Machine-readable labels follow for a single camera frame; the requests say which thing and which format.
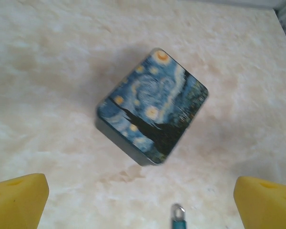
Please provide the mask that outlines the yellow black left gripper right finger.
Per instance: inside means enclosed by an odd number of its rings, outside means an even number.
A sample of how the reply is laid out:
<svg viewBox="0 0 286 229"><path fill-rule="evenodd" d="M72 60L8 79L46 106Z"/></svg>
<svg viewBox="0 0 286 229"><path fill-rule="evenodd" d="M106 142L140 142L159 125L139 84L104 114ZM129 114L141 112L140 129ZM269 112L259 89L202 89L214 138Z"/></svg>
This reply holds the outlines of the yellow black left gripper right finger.
<svg viewBox="0 0 286 229"><path fill-rule="evenodd" d="M234 200L246 229L286 229L286 185L239 177Z"/></svg>

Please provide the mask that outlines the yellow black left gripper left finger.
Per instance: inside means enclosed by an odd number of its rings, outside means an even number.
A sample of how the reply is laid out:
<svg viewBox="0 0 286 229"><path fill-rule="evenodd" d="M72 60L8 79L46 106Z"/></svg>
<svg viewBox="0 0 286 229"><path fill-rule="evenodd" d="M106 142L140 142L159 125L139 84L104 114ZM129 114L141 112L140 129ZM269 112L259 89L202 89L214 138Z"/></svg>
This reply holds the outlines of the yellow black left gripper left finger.
<svg viewBox="0 0 286 229"><path fill-rule="evenodd" d="M0 229L36 229L48 196L42 173L0 182Z"/></svg>

